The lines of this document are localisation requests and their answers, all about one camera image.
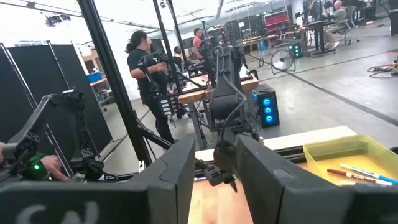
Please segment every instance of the fan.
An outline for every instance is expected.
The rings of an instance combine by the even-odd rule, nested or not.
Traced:
[[[296,69],[296,64],[292,54],[290,54],[287,50],[277,50],[275,53],[272,54],[271,57],[271,70],[274,75],[278,74],[279,72],[288,71],[291,66],[294,64],[294,69]]]

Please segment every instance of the pen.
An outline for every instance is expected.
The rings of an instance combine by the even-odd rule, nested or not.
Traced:
[[[355,172],[359,172],[361,174],[365,174],[365,175],[368,175],[370,177],[374,177],[374,178],[379,179],[379,180],[384,180],[384,181],[391,182],[393,184],[398,184],[397,180],[394,180],[394,179],[391,179],[391,178],[388,178],[388,177],[384,177],[383,175],[380,175],[380,174],[375,174],[373,172],[362,170],[360,168],[353,167],[353,166],[350,166],[350,165],[347,165],[347,164],[340,164],[340,166],[345,168],[345,169],[349,169],[349,170],[352,170],[352,171],[355,171]]]
[[[340,175],[340,176],[344,176],[344,177],[351,177],[351,178],[358,179],[358,180],[365,180],[365,181],[372,182],[372,183],[375,183],[375,184],[392,186],[392,183],[384,181],[384,180],[377,180],[377,179],[373,179],[373,178],[370,178],[370,177],[365,177],[365,176],[362,176],[362,175],[356,175],[356,174],[352,174],[352,173],[344,172],[344,171],[340,171],[340,170],[328,169],[328,172],[332,173],[332,174],[337,174],[337,175]]]
[[[344,185],[344,186],[385,187],[385,185],[363,184],[363,183],[357,183],[357,182],[354,182],[354,181],[347,181],[347,180],[340,181],[340,184]]]

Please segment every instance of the yellow tray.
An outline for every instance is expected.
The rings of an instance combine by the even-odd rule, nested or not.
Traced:
[[[398,156],[369,136],[357,135],[305,144],[303,150],[307,160],[307,166],[303,168],[336,185],[340,185],[342,180],[367,183],[327,172],[327,169],[336,169],[360,174],[342,168],[341,163],[398,180]]]

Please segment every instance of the black t-shirt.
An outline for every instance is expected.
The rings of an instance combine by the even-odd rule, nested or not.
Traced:
[[[138,63],[140,62],[140,59],[146,55],[148,55],[148,53],[140,49],[136,49],[130,52],[127,58],[127,64],[129,65],[130,71],[139,68]],[[154,59],[148,60],[148,67],[156,64],[157,62]],[[155,72],[152,73],[152,78],[154,79],[156,84],[158,84],[160,93],[163,95],[167,94],[167,75],[164,72]],[[143,101],[149,100],[150,99],[149,80],[145,77],[137,79],[137,81],[142,100]]]

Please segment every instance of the concrete floor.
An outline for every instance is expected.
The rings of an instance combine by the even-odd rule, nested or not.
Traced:
[[[277,93],[280,126],[263,129],[264,138],[285,136],[316,129],[347,125],[359,134],[368,134],[386,147],[398,146],[398,78],[369,78],[370,66],[384,65],[397,59],[397,54],[386,53],[398,49],[398,38],[390,37],[389,24],[384,19],[377,24],[360,27],[348,36],[358,37],[360,42],[341,44],[336,55],[329,54],[315,59],[301,58],[296,61],[295,76],[280,73],[273,76],[267,66],[258,68],[257,60],[246,57],[250,68],[260,71],[260,84],[266,83]],[[147,112],[140,100],[134,101],[138,117]],[[107,106],[105,117],[114,139],[123,138],[126,129],[116,105]],[[155,131],[151,113],[142,122]],[[175,138],[194,132],[188,117],[170,124]],[[216,135],[203,129],[208,142]],[[156,157],[163,154],[159,146],[151,144]],[[131,141],[126,137],[106,159],[105,171],[125,174],[138,170],[137,157]]]

